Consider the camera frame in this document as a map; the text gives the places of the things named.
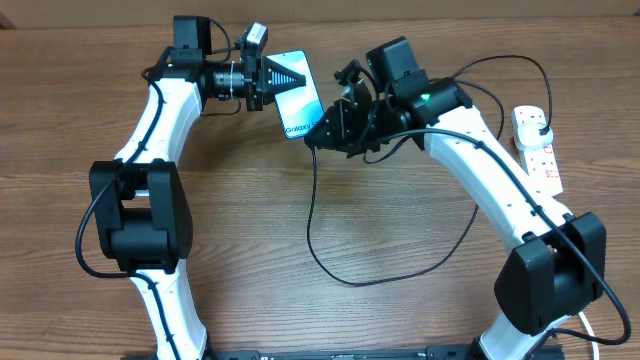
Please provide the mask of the Samsung Galaxy smartphone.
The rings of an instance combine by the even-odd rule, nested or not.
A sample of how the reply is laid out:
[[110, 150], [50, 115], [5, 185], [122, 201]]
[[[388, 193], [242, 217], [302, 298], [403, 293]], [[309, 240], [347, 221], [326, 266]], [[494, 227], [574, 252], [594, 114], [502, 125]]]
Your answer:
[[306, 77], [304, 87], [289, 90], [275, 97], [284, 136], [287, 139], [304, 137], [324, 114], [306, 53], [303, 50], [295, 50], [266, 57]]

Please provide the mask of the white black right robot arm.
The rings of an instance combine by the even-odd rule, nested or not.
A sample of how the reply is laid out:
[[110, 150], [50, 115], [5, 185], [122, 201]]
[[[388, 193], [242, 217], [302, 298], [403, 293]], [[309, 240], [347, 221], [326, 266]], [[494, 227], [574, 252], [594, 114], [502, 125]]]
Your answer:
[[543, 192], [494, 138], [469, 95], [430, 79], [405, 38], [335, 75], [342, 97], [307, 128], [306, 144], [359, 155], [411, 137], [444, 165], [488, 217], [507, 260], [494, 284], [492, 326], [468, 345], [433, 345], [431, 359], [549, 358], [546, 340], [605, 292], [606, 231]]

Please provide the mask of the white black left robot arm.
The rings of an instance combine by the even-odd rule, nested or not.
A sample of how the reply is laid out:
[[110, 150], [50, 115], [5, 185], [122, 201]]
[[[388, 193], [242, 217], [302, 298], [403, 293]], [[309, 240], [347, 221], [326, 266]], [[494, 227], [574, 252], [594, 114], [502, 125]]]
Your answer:
[[172, 45], [141, 73], [149, 95], [136, 129], [112, 160], [96, 161], [89, 171], [92, 201], [76, 234], [79, 265], [99, 277], [82, 252], [84, 231], [95, 219], [101, 250], [119, 267], [114, 278], [130, 280], [145, 304], [157, 342], [155, 359], [214, 356], [186, 266], [194, 225], [178, 162], [190, 130], [210, 99], [235, 100], [254, 112], [306, 83], [303, 75], [263, 55], [268, 29], [261, 23], [227, 41], [225, 57], [214, 59], [216, 24], [205, 16], [174, 17]]

